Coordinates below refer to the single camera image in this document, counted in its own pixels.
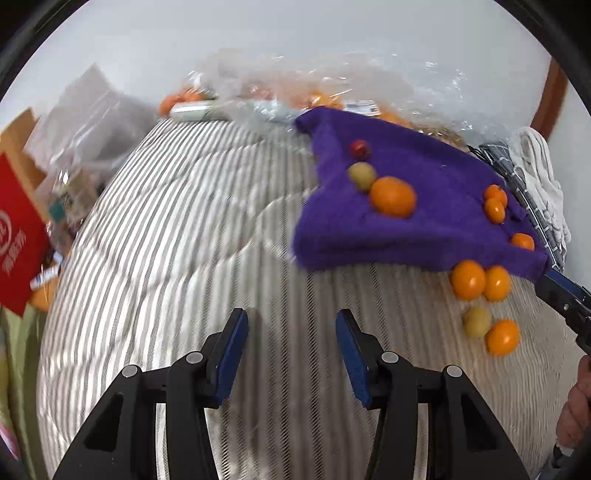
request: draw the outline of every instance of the white towel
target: white towel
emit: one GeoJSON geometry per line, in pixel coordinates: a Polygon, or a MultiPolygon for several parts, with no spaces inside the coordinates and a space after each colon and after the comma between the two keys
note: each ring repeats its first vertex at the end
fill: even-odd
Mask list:
{"type": "Polygon", "coordinates": [[[515,173],[525,182],[552,227],[562,256],[566,257],[566,244],[570,242],[571,234],[564,218],[564,193],[554,178],[546,140],[533,128],[523,127],[512,136],[509,147],[515,173]]]}

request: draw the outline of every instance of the red paper bag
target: red paper bag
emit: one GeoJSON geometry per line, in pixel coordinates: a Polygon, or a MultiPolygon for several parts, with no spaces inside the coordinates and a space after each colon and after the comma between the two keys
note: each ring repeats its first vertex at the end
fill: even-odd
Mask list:
{"type": "Polygon", "coordinates": [[[0,154],[0,304],[22,316],[49,248],[45,225],[0,154]]]}

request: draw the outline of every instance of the purple towel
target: purple towel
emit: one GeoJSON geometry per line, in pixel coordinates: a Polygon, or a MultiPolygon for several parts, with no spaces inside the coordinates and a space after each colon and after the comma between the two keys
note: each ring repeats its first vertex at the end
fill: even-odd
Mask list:
{"type": "Polygon", "coordinates": [[[330,108],[314,108],[296,125],[311,135],[319,159],[320,187],[306,202],[293,242],[298,262],[309,270],[384,262],[443,271],[470,259],[536,281],[550,268],[526,211],[510,193],[505,222],[488,221],[482,194],[502,179],[471,155],[410,129],[330,108]],[[417,208],[410,219],[374,211],[368,196],[355,190],[347,175],[355,140],[369,142],[368,162],[378,177],[413,185],[417,208]],[[517,232],[534,239],[534,252],[511,245],[517,232]]]}

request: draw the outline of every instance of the white wall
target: white wall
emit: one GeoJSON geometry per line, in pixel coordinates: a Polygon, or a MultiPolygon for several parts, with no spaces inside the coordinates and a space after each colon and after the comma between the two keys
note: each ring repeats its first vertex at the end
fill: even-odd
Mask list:
{"type": "Polygon", "coordinates": [[[554,175],[564,191],[564,215],[573,236],[567,245],[566,274],[591,288],[591,116],[569,85],[548,146],[554,175]]]}
{"type": "Polygon", "coordinates": [[[461,70],[470,107],[529,124],[549,55],[493,0],[90,0],[25,65],[0,103],[0,128],[42,112],[97,63],[119,89],[156,104],[220,47],[308,57],[387,43],[461,70]]]}

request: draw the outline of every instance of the label sticker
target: label sticker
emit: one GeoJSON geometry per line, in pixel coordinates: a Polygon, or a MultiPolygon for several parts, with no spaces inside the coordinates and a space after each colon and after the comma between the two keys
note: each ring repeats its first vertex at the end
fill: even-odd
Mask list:
{"type": "Polygon", "coordinates": [[[347,100],[343,110],[365,116],[378,116],[382,114],[379,111],[378,104],[373,100],[347,100]]]}

